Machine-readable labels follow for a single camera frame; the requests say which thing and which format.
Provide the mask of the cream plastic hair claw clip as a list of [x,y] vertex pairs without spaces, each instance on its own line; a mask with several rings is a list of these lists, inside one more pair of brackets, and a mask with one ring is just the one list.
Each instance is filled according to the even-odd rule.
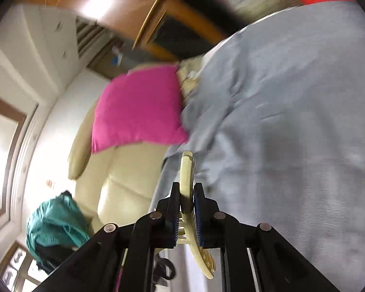
[[202,273],[209,279],[214,278],[216,263],[212,255],[199,246],[193,201],[194,157],[191,151],[183,152],[179,169],[179,193],[181,209],[177,243],[188,245]]

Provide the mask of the dark clothes pile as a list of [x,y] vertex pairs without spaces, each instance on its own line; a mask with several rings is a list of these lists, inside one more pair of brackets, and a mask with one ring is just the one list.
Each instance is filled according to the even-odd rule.
[[39,257],[39,261],[37,261],[38,269],[44,271],[47,275],[58,268],[75,252],[73,248],[62,245],[43,246],[39,243],[36,244],[35,251]]

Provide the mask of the teal shirt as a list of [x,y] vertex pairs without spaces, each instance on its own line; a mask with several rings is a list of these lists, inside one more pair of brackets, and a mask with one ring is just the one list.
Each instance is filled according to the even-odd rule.
[[37,247],[81,247],[90,239],[88,224],[70,192],[44,201],[26,223],[26,246],[40,263],[46,258]]

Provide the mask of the beige leather sofa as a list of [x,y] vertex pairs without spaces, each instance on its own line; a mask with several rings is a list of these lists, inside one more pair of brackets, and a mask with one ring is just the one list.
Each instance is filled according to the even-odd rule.
[[139,142],[92,153],[92,126],[100,96],[84,117],[68,159],[68,177],[75,182],[74,200],[91,235],[108,223],[124,226],[147,214],[166,151],[180,145]]

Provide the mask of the grey bed blanket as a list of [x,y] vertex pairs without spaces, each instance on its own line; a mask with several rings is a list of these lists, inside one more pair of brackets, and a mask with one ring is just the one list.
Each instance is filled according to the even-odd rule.
[[339,290],[365,286],[365,13],[354,1],[296,7],[209,55],[182,111],[152,203],[194,155],[208,197],[271,223]]

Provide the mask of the magenta pillow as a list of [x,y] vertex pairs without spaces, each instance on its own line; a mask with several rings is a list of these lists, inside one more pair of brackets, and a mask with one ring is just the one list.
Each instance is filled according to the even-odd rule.
[[139,142],[182,144],[188,133],[181,123],[183,97],[176,65],[156,65],[114,78],[95,108],[91,150]]

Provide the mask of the beige patterned cloth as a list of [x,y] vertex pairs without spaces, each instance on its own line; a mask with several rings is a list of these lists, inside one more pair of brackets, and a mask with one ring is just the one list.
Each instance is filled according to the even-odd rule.
[[202,71],[201,61],[181,61],[176,72],[179,80],[181,93],[184,99],[188,98],[191,92],[200,82]]

